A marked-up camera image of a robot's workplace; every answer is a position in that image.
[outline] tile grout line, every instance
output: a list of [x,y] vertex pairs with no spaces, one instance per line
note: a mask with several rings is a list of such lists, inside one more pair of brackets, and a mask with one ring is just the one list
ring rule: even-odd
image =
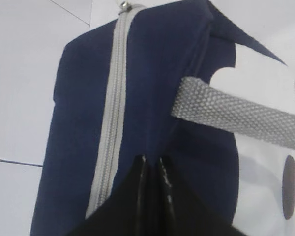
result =
[[35,167],[43,167],[42,165],[38,164],[31,164],[31,163],[24,163],[24,162],[17,162],[17,161],[8,161],[0,159],[1,163],[9,163],[9,164],[16,164],[16,165],[23,165],[23,166],[35,166]]
[[90,24],[88,24],[87,22],[85,22],[84,20],[82,20],[80,17],[74,15],[72,12],[68,11],[67,9],[65,9],[63,6],[59,5],[58,3],[54,2],[53,0],[49,0],[51,1],[53,4],[57,5],[58,7],[62,8],[63,10],[65,10],[66,12],[68,12],[70,15],[74,16],[75,18],[79,19],[80,21],[82,21],[83,23],[87,24],[88,26]]
[[90,6],[90,15],[89,15],[89,28],[88,28],[88,30],[90,31],[90,25],[91,25],[91,22],[92,22],[92,14],[93,14],[93,3],[94,3],[94,1],[95,0],[91,0],[92,1],[92,4],[91,4],[91,6]]

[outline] bag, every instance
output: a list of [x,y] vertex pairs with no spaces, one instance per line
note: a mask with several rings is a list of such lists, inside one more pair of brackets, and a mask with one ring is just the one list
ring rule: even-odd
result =
[[64,49],[31,235],[84,222],[137,154],[152,167],[169,156],[225,224],[295,235],[295,90],[285,64],[205,0],[123,7]]

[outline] fabric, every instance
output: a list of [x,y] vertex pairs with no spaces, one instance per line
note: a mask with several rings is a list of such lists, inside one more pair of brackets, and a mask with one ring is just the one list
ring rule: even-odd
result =
[[295,115],[225,94],[200,78],[182,79],[172,115],[295,149]]

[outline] navy blue bag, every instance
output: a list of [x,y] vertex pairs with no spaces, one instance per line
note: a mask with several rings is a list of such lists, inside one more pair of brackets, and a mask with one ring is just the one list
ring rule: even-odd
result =
[[[241,53],[246,59],[238,60]],[[221,90],[224,86],[225,92],[237,89],[243,99],[258,102],[249,97],[246,88],[240,89],[241,83],[219,82],[224,69],[236,70],[239,61],[247,60],[245,65],[251,65],[249,59],[254,57],[280,70],[286,67],[206,0],[150,9],[125,3],[117,21],[68,43],[57,73],[55,108],[30,235],[62,236],[84,222],[123,182],[138,154],[144,154],[151,166],[164,154],[170,156],[195,195],[227,224],[252,235],[258,232],[254,231],[256,225],[268,225],[265,219],[273,218],[273,214],[254,216],[251,223],[249,217],[243,217],[248,205],[241,205],[240,199],[251,193],[246,192],[252,189],[250,184],[260,183],[259,179],[254,182],[254,175],[265,178],[265,183],[276,180],[276,173],[282,177],[286,157],[295,156],[292,148],[281,152],[280,164],[271,175],[267,166],[273,163],[267,163],[269,159],[263,165],[260,159],[247,156],[256,154],[256,149],[268,151],[261,148],[265,145],[262,142],[171,115],[184,77],[200,78]],[[293,109],[295,91],[290,87],[294,81],[282,81],[288,96],[285,106]],[[259,93],[267,96],[258,82]],[[272,108],[293,113],[276,107],[276,103]],[[247,185],[240,184],[241,160],[241,166],[255,171],[243,175]],[[273,199],[278,204],[270,206],[279,216],[266,227],[268,235],[278,227],[281,232],[293,231],[285,225],[295,204],[295,184],[290,182],[291,202],[285,206],[289,213],[280,208],[277,185],[273,196],[263,190],[255,196],[264,197],[264,204]]]

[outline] black material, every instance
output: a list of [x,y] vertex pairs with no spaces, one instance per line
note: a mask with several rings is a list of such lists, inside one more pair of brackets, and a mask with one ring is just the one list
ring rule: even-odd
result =
[[118,189],[83,224],[66,236],[141,236],[144,229],[141,205],[148,165],[137,156]]
[[161,158],[157,168],[150,168],[144,156],[135,158],[127,177],[109,199],[66,236],[116,235],[244,236],[207,209],[168,157]]

